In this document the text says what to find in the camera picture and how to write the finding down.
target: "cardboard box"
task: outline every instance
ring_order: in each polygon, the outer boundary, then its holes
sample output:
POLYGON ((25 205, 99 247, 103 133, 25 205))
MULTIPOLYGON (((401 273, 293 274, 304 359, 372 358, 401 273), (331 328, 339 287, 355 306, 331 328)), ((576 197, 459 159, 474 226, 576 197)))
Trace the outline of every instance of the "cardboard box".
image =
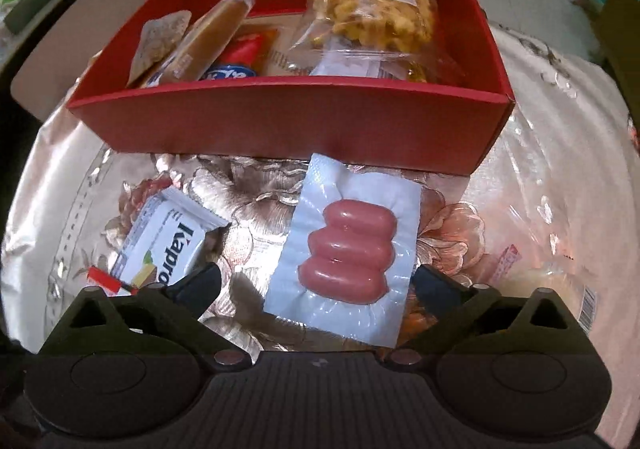
MULTIPOLYGON (((148 0, 95 61, 67 107, 122 152, 229 154, 471 174, 514 100, 476 0, 437 0, 439 32, 463 87, 359 77, 254 77, 126 90, 149 19, 219 0, 148 0)), ((257 0, 253 16, 304 12, 306 0, 257 0)))

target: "clear plastic bag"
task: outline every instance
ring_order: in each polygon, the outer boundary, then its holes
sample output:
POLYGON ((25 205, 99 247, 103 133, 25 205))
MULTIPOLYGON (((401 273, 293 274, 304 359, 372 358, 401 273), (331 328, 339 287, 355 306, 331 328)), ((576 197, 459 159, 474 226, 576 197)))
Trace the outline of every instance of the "clear plastic bag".
POLYGON ((433 62, 435 0, 308 0, 290 48, 292 67, 314 67, 332 52, 362 59, 433 62), (337 50, 332 36, 344 37, 337 50))

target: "pink sausage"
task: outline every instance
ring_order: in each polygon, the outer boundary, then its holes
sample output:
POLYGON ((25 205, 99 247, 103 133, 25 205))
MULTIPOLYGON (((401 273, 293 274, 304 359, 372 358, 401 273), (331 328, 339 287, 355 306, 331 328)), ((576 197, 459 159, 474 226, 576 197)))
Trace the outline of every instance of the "pink sausage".
POLYGON ((365 236, 350 229, 325 227, 309 234, 312 255, 362 265, 385 272, 394 261, 394 248, 388 239, 365 236))
POLYGON ((368 267, 310 257, 298 267, 300 285, 322 297, 372 304, 388 292, 385 275, 368 267))
POLYGON ((350 229, 354 233, 387 241, 396 235, 398 220, 386 207, 358 200, 338 200, 327 205, 323 214, 329 227, 350 229))

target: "plastic table cover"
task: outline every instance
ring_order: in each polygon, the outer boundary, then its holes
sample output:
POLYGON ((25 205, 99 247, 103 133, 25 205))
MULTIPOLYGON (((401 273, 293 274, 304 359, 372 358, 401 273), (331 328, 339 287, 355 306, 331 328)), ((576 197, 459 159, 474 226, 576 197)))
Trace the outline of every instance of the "plastic table cover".
MULTIPOLYGON (((590 339, 613 380, 598 433, 626 447, 640 417, 640 200, 634 197, 640 158, 628 137, 628 111, 614 81, 594 64, 506 28, 492 31, 517 105, 471 177, 350 168, 422 185, 418 260, 458 281, 496 283, 559 260, 588 286, 597 296, 590 339)), ((34 144, 2 244, 10 337, 38 350, 88 284, 88 267, 113 266, 136 201, 150 186, 140 183, 170 177, 232 222, 209 252, 222 269, 223 291, 201 321, 254 358, 263 349, 361 347, 262 312, 306 166, 117 154, 61 105, 34 144)), ((583 295, 567 293, 563 278, 556 283, 579 315, 583 295)))

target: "white plastic packaging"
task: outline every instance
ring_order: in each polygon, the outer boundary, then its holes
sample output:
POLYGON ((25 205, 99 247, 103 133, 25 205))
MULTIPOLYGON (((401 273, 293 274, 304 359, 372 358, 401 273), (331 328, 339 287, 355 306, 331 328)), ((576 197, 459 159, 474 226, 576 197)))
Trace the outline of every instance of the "white plastic packaging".
POLYGON ((420 185, 382 173, 355 174, 337 160, 315 154, 264 302, 264 311, 350 339, 394 347, 415 262, 420 185), (311 253, 308 235, 326 226, 324 208, 341 199, 386 207, 398 220, 394 261, 385 272, 388 292, 369 305, 319 296, 300 285, 298 267, 311 253))
POLYGON ((142 207, 111 275, 135 288, 154 281, 172 285, 191 272, 205 235, 227 224, 175 187, 168 187, 142 207))

